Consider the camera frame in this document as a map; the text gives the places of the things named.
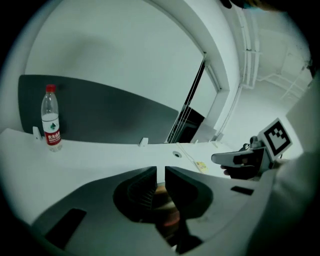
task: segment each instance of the red bottle cap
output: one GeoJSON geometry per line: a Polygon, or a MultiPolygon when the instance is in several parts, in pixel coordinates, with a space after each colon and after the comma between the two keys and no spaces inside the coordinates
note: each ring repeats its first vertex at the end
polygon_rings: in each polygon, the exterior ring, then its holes
{"type": "Polygon", "coordinates": [[[47,84],[45,91],[47,93],[54,93],[56,91],[56,86],[54,84],[47,84]]]}

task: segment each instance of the plastic water bottle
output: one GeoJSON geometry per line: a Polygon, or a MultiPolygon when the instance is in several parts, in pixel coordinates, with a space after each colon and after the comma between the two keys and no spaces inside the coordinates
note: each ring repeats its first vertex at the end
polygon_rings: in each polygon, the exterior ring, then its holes
{"type": "Polygon", "coordinates": [[[62,148],[59,130],[58,101],[55,95],[56,86],[48,84],[41,105],[41,119],[44,136],[49,149],[57,152],[62,148]]]}

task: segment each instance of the circular hole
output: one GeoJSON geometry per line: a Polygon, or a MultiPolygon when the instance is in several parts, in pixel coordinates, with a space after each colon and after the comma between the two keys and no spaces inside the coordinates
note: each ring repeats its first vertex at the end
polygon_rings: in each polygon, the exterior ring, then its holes
{"type": "Polygon", "coordinates": [[[182,155],[178,151],[173,151],[172,153],[177,158],[181,158],[182,157],[182,155]]]}

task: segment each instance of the white ceiling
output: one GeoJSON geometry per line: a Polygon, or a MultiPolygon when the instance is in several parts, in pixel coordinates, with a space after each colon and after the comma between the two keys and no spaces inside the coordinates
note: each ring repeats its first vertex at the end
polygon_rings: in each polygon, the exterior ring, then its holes
{"type": "MultiPolygon", "coordinates": [[[[243,75],[244,41],[236,6],[233,6],[232,9],[223,8],[222,11],[235,39],[240,73],[243,75]]],[[[283,90],[283,94],[278,96],[279,100],[294,104],[304,94],[312,80],[308,68],[302,71],[303,67],[307,66],[310,61],[307,42],[286,13],[266,12],[260,9],[243,9],[242,11],[248,23],[252,46],[255,45],[254,19],[251,18],[252,16],[255,17],[258,26],[261,55],[256,85],[276,85],[283,90]]],[[[254,63],[254,57],[252,56],[251,81],[253,80],[254,63]]]]}

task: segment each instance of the white plastic clip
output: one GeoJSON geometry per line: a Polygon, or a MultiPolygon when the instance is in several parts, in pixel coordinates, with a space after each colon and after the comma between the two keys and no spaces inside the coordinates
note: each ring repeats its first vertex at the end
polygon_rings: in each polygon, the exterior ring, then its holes
{"type": "Polygon", "coordinates": [[[33,130],[33,137],[35,138],[35,140],[42,141],[42,136],[40,134],[38,127],[34,126],[32,130],[33,130]]]}
{"type": "Polygon", "coordinates": [[[149,142],[149,138],[142,138],[142,140],[140,141],[139,147],[145,147],[146,145],[148,145],[149,142]]]}

